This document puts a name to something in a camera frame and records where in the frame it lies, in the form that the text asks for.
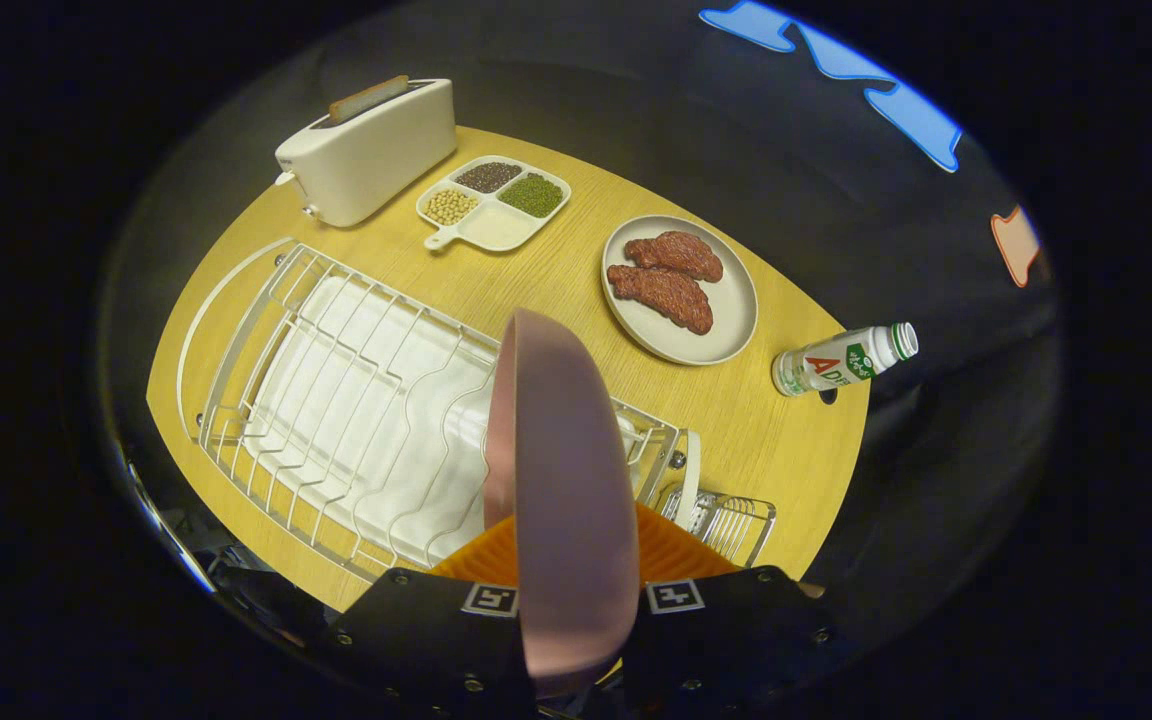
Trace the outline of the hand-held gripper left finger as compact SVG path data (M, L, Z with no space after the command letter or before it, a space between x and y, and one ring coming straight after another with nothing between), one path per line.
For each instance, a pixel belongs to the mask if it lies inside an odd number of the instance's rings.
M431 571L385 571L323 630L323 661L378 717L536 717L516 571L513 518Z

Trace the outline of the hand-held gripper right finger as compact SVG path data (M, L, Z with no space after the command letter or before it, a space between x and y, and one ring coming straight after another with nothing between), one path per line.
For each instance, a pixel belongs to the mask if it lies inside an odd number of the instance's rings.
M623 647L634 717L785 717L838 669L838 621L773 566L738 568L643 503L641 600Z

